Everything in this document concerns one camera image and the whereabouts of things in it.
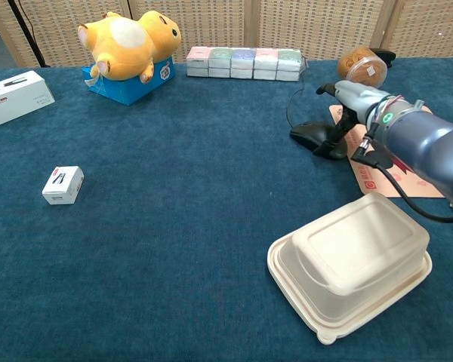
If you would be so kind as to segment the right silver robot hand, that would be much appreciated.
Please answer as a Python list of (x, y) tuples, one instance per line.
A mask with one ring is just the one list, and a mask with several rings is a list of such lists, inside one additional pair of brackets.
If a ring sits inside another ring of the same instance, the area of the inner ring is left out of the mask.
[(348, 80), (320, 86), (318, 95), (327, 93), (342, 105), (341, 119), (328, 130), (313, 154), (323, 158), (340, 159), (347, 154), (344, 137), (357, 125), (366, 124), (373, 109), (387, 95), (375, 87)]

